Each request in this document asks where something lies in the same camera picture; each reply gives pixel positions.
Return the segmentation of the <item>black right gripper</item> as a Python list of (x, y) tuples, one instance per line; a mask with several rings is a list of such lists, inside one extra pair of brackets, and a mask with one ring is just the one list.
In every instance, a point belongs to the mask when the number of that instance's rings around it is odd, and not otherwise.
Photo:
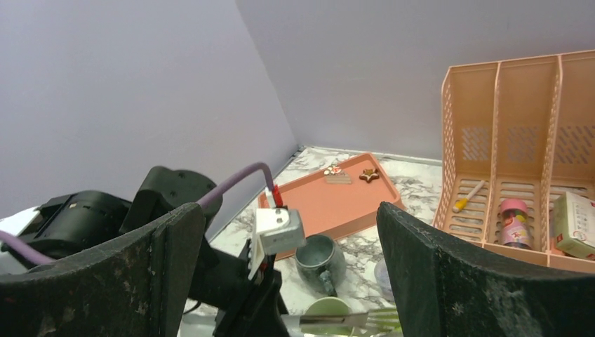
[(2, 276), (1, 335), (176, 336), (189, 294), (218, 309), (214, 336), (289, 336), (276, 256), (265, 256), (250, 279), (251, 240), (232, 256), (212, 248), (204, 228), (201, 207), (188, 203), (91, 249)]

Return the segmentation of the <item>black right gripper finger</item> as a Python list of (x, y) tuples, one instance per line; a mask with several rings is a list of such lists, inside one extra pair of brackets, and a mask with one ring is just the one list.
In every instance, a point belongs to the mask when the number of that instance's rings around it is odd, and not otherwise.
[(377, 231), (405, 336), (593, 336), (594, 276), (482, 249), (383, 202)]

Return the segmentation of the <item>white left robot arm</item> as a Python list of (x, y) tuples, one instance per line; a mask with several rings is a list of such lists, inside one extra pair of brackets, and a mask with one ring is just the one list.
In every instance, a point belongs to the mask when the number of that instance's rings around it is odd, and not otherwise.
[(182, 204), (197, 201), (215, 186), (203, 174), (155, 166), (131, 201), (98, 190), (66, 194), (1, 219), (1, 230), (57, 260), (126, 234)]

